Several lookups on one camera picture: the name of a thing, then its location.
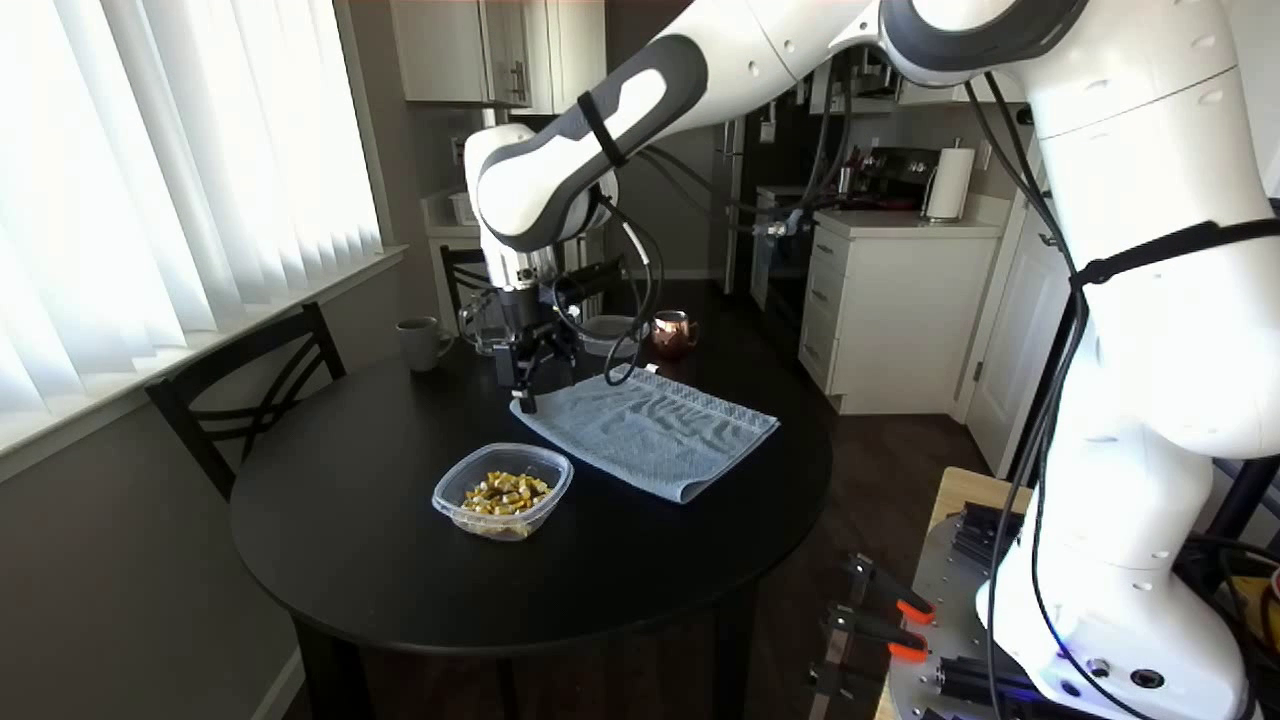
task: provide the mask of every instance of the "white blinds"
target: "white blinds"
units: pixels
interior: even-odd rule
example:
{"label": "white blinds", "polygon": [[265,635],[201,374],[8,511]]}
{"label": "white blinds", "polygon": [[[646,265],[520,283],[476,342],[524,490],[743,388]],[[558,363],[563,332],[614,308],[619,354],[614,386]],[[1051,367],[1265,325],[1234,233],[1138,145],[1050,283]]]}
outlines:
{"label": "white blinds", "polygon": [[0,95],[0,453],[382,254],[331,0],[5,0]]}

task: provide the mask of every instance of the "kitchen counter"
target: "kitchen counter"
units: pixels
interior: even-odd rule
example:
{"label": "kitchen counter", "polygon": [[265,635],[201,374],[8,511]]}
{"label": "kitchen counter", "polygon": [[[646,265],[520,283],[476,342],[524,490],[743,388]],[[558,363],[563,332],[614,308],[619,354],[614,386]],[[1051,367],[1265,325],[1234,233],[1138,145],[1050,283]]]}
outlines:
{"label": "kitchen counter", "polygon": [[1005,197],[971,197],[970,215],[942,224],[919,213],[818,213],[822,224],[878,230],[878,235],[942,242],[942,235],[1000,235],[1007,219]]}
{"label": "kitchen counter", "polygon": [[965,417],[965,367],[1007,200],[970,219],[818,213],[799,363],[840,417]]}

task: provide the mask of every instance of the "black table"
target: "black table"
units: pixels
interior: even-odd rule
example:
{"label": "black table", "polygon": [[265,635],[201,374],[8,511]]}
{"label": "black table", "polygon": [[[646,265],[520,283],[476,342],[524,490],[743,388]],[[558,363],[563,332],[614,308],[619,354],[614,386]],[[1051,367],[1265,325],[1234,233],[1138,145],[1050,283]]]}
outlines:
{"label": "black table", "polygon": [[685,507],[578,466],[524,544],[465,538],[430,504],[471,448],[538,439],[470,349],[430,375],[358,374],[293,414],[244,466],[232,532],[297,621],[314,714],[372,717],[362,650],[514,660],[718,610],[718,717],[743,717],[754,590],[822,516],[830,414],[739,315],[703,320],[703,349],[659,374],[781,432]]}

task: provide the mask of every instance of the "plastic container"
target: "plastic container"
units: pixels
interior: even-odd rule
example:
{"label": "plastic container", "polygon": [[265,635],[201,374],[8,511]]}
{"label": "plastic container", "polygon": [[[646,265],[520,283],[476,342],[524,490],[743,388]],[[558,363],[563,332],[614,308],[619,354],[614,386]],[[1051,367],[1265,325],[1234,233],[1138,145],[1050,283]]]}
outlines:
{"label": "plastic container", "polygon": [[[480,516],[470,511],[465,500],[470,492],[489,477],[489,473],[529,473],[538,480],[549,483],[549,496],[540,496],[529,511],[518,516]],[[571,462],[540,448],[540,446],[484,446],[471,456],[455,462],[438,492],[431,492],[431,507],[440,516],[447,516],[455,529],[471,532],[471,538],[489,538],[489,539],[524,539],[532,538],[563,500],[571,483]]]}
{"label": "plastic container", "polygon": [[586,325],[587,338],[579,338],[579,344],[587,358],[608,358],[614,344],[619,342],[618,358],[638,358],[641,344],[638,338],[629,338],[631,325],[638,325],[631,315],[592,315]]}

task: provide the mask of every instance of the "blue cloth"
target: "blue cloth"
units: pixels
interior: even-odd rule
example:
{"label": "blue cloth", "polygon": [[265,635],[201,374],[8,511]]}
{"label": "blue cloth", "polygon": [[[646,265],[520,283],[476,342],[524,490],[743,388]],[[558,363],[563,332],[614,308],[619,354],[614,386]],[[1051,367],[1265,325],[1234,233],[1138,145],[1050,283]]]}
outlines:
{"label": "blue cloth", "polygon": [[653,374],[631,374],[619,388],[587,375],[538,398],[538,414],[514,400],[514,417],[569,456],[672,504],[700,496],[781,430],[777,417]]}

